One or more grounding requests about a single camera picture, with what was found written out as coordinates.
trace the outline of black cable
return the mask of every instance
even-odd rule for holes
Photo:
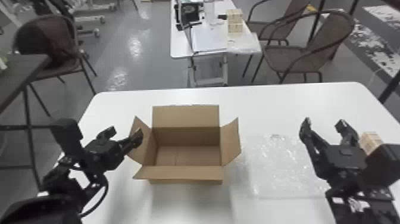
[[[105,179],[104,187],[105,187],[104,188],[104,193],[101,196],[100,200],[93,207],[91,207],[89,210],[87,210],[86,212],[80,213],[79,214],[79,218],[83,218],[83,217],[91,214],[95,209],[97,209],[97,207],[99,207],[99,205],[103,202],[103,200],[104,200],[104,198],[105,198],[105,196],[107,195],[107,192],[108,192],[108,180],[107,179]]]

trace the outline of wheel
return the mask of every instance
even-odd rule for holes
[[[104,24],[105,23],[105,18],[104,17],[100,17],[100,23]]]
[[[99,38],[100,37],[100,30],[98,28],[95,28],[93,30],[93,34],[95,35],[96,38]]]

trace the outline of chair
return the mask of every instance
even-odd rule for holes
[[[77,31],[72,20],[62,15],[42,15],[22,25],[14,36],[12,51],[21,54],[49,54],[49,46],[52,50],[62,52],[62,57],[52,57],[53,66],[43,69],[35,78],[35,81],[58,78],[63,84],[65,81],[60,77],[67,74],[83,71],[93,94],[96,91],[89,79],[88,72],[83,64],[85,62],[92,73],[97,76],[88,59],[84,57],[85,52],[79,50]],[[39,97],[32,83],[30,89],[39,101],[47,116],[51,116],[43,101]]]
[[[261,0],[260,2],[257,2],[256,4],[253,5],[253,7],[250,10],[246,24],[249,27],[250,31],[257,33],[258,39],[260,41],[277,41],[279,45],[281,45],[281,42],[285,42],[285,44],[288,46],[289,41],[287,40],[287,38],[291,33],[291,31],[293,30],[293,28],[295,27],[297,21],[294,21],[293,23],[288,23],[285,26],[280,27],[280,29],[276,30],[274,35],[271,35],[271,32],[275,30],[275,28],[279,24],[284,23],[288,19],[300,16],[306,9],[308,3],[310,3],[310,0],[292,0],[289,6],[287,7],[283,17],[280,17],[272,22],[252,21],[251,17],[253,15],[254,9],[257,6],[267,1],[269,0]],[[252,58],[253,55],[250,55],[250,58],[247,61],[242,77],[245,77]]]
[[[279,83],[282,84],[289,73],[302,73],[304,82],[307,82],[307,73],[317,73],[319,81],[322,82],[322,73],[319,69],[329,60],[330,56],[336,52],[340,44],[351,34],[354,29],[354,19],[344,11],[325,10],[301,15],[292,18],[272,31],[270,36],[279,29],[280,26],[293,23],[305,17],[320,14],[329,14],[324,20],[317,34],[311,39],[305,48],[298,46],[270,46],[271,40],[262,51],[263,60],[267,61],[272,70],[276,72]],[[251,82],[257,75],[262,61],[257,66]]]

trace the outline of open cardboard box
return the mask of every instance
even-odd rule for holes
[[[142,165],[135,179],[221,184],[223,166],[240,154],[238,119],[220,127],[217,105],[153,107],[152,124],[133,122],[131,134],[141,128],[144,135],[128,154]]]

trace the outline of plastic bag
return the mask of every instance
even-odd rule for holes
[[[264,199],[324,197],[328,184],[319,179],[304,144],[282,135],[243,136],[235,172],[246,176],[253,197]]]

